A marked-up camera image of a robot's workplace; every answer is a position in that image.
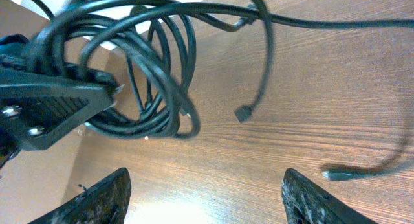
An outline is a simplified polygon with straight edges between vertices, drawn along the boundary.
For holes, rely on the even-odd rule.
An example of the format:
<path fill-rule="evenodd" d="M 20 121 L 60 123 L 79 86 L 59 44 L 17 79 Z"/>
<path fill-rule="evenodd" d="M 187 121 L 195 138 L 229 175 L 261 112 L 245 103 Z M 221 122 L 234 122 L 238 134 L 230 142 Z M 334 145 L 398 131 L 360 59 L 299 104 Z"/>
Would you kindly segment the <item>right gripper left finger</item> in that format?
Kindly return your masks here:
<path fill-rule="evenodd" d="M 127 168 L 119 168 L 78 196 L 31 223 L 123 224 L 130 197 L 129 171 Z"/>

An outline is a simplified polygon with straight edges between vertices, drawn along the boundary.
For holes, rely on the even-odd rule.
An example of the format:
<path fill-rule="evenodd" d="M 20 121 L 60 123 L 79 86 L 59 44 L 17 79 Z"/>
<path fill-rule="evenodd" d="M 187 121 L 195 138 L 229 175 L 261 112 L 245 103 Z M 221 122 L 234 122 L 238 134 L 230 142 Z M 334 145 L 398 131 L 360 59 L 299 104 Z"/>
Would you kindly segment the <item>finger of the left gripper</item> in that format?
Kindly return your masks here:
<path fill-rule="evenodd" d="M 1 145 L 46 150 L 112 106 L 117 82 L 91 69 L 86 81 L 1 69 Z"/>
<path fill-rule="evenodd" d="M 6 69 L 15 69 L 28 73 L 42 74 L 46 76 L 57 76 L 70 80 L 82 79 L 78 75 L 78 65 L 65 63 L 65 72 L 61 74 L 55 65 L 50 69 L 42 69 L 39 65 L 33 71 L 27 68 L 27 54 L 30 41 L 21 34 L 4 36 L 1 38 L 1 66 Z M 97 69 L 87 69 L 86 82 L 102 85 L 113 85 L 113 75 Z"/>

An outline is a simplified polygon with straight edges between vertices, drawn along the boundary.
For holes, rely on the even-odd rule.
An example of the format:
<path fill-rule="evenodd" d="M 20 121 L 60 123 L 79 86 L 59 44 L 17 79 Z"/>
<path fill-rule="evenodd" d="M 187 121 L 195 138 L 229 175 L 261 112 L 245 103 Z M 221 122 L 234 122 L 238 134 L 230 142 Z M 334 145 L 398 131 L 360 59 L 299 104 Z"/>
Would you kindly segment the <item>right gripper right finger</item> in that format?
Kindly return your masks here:
<path fill-rule="evenodd" d="M 285 171 L 281 196 L 289 224 L 374 224 L 293 168 Z"/>

